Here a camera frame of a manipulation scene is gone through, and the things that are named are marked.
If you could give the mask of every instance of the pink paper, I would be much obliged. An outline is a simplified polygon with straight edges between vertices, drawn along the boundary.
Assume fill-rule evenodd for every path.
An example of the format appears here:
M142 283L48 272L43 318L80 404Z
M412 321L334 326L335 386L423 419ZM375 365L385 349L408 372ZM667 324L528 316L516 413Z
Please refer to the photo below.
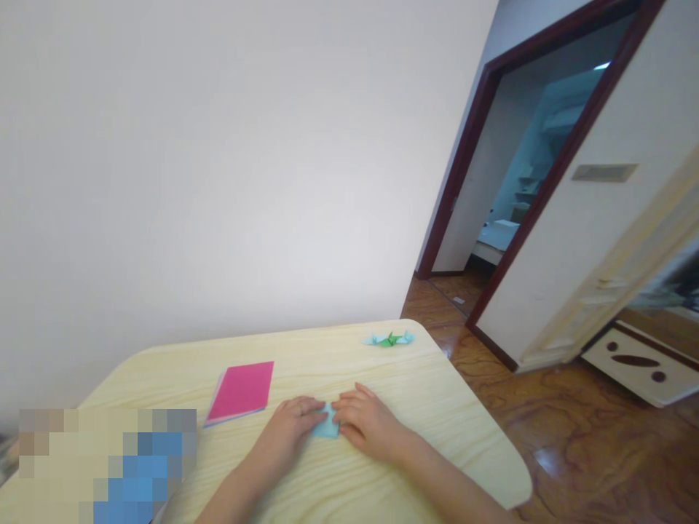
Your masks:
M265 409L274 362L228 368L218 382L205 426Z

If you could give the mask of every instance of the table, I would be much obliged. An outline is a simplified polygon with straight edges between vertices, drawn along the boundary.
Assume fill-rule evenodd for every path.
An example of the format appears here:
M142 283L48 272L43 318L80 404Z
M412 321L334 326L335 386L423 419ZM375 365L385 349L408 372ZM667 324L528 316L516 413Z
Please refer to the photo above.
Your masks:
M366 346L372 333L415 333L410 345ZM203 429L218 377L229 366L275 361L265 411ZM196 408L197 467L168 502L164 522L190 523L250 450L276 406L302 394L336 400L360 381L404 424L500 504L525 502L524 460L427 331L413 320L224 338L147 349L117 367L81 408ZM14 510L17 475L0 490L0 515ZM438 522L399 472L356 451L342 436L312 438L296 468L264 499L261 522Z

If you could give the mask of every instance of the hand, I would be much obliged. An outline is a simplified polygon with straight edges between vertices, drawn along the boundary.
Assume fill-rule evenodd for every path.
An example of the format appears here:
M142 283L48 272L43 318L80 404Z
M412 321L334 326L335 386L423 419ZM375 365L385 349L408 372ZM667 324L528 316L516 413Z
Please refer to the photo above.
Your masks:
M420 437L402 425L368 387L359 383L355 387L333 402L337 411L333 422L342 422L340 433L362 453L397 464Z
M317 410L324 402L311 397L285 400L267 422L240 467L262 492L272 489L299 460L311 430L328 414Z

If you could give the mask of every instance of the dark red door frame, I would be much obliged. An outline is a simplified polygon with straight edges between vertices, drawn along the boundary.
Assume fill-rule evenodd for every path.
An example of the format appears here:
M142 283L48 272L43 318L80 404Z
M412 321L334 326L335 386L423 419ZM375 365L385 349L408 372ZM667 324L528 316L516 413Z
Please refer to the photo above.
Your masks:
M481 317L483 310L517 256L537 219L541 216L553 191L561 181L578 148L585 140L597 116L612 94L617 82L619 82L633 54L638 49L664 3L665 0L593 0L491 60L483 67L483 73L473 98L471 111L468 114L464 132L457 146L454 163L444 186L444 192L437 209L432 231L417 271L417 277L420 279L427 279L432 272L432 267L451 217L451 204L461 191L473 153L481 137L483 126L486 123L488 112L495 99L500 79L505 74L543 55L560 49L572 41L636 12L636 16L629 25L611 65L602 74L580 118L568 135L561 153L553 163L548 176L539 190L539 194L532 202L532 206L524 216L522 224L519 226L509 248L505 251L495 273L489 280L486 289L481 293L481 297L478 299L473 312L468 317L467 326L470 328L474 328Z

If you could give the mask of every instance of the brown tiled floor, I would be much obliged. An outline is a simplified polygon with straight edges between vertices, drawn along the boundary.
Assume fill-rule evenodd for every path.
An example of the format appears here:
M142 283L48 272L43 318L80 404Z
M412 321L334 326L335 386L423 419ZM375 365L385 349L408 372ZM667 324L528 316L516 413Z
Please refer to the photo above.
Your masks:
M699 395L658 410L580 359L515 376L425 281L402 318L427 328L523 456L534 494L520 521L699 522Z
M462 274L452 277L430 277L430 283L464 314L469 315L494 271L495 266L485 262L469 262ZM455 297L461 298L464 303L454 302Z

